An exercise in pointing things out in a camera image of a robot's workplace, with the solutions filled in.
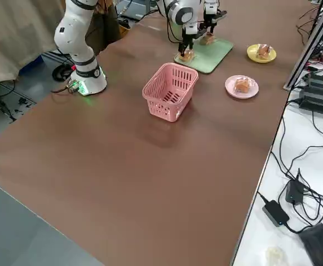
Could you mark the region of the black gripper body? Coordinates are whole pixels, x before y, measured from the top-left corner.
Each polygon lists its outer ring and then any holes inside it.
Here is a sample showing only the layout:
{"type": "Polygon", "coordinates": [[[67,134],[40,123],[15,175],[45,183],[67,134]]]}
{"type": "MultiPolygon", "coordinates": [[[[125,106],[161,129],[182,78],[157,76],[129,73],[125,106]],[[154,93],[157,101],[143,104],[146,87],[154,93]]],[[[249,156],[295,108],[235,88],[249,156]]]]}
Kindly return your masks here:
{"type": "Polygon", "coordinates": [[[216,25],[219,20],[218,14],[206,14],[204,13],[204,23],[205,25],[216,25]]]}
{"type": "Polygon", "coordinates": [[[182,46],[192,47],[194,44],[195,34],[182,34],[182,46]]]}

